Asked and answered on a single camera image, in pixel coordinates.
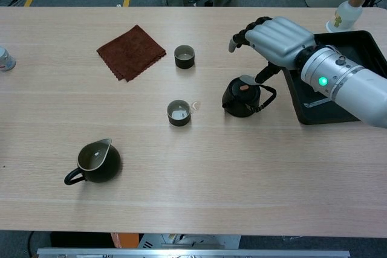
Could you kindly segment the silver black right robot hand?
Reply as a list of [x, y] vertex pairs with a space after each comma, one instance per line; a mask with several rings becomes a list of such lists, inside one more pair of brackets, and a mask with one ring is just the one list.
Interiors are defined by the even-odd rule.
[[299, 24], [284, 17], [264, 16], [234, 34], [228, 50], [232, 53], [243, 45], [267, 60], [268, 65], [255, 77], [256, 83], [263, 84], [282, 69], [296, 69], [297, 55], [316, 42], [314, 34]]

